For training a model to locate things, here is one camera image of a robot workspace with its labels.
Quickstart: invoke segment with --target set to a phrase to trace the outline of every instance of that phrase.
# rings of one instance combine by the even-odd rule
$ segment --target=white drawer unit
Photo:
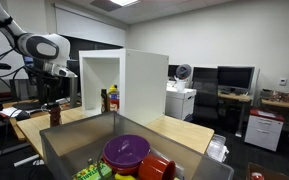
[[[284,118],[252,108],[245,142],[276,151]]]
[[[177,92],[176,88],[167,87],[165,115],[185,120],[193,114],[195,89]]]

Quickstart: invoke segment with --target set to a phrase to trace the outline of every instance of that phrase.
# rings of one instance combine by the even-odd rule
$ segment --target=purple plate
[[[130,168],[141,163],[150,152],[150,144],[137,135],[122,135],[109,140],[105,147],[105,159],[118,168]]]

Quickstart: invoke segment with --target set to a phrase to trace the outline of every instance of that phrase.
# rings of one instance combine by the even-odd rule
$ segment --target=red cup
[[[167,161],[161,157],[149,154],[145,156],[138,170],[141,180],[170,180],[175,177],[174,161]]]

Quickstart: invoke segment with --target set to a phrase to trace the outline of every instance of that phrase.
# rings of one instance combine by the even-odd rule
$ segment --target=white box
[[[142,125],[165,111],[168,56],[130,49],[80,51],[82,109],[101,113],[101,89],[120,92],[119,113]]]
[[[184,120],[193,114],[195,89],[177,92],[176,88],[167,87],[165,115]]]

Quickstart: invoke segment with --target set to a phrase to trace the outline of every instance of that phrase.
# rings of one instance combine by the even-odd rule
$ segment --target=ceiling light
[[[111,0],[111,1],[120,6],[130,6],[140,2],[139,0]]]

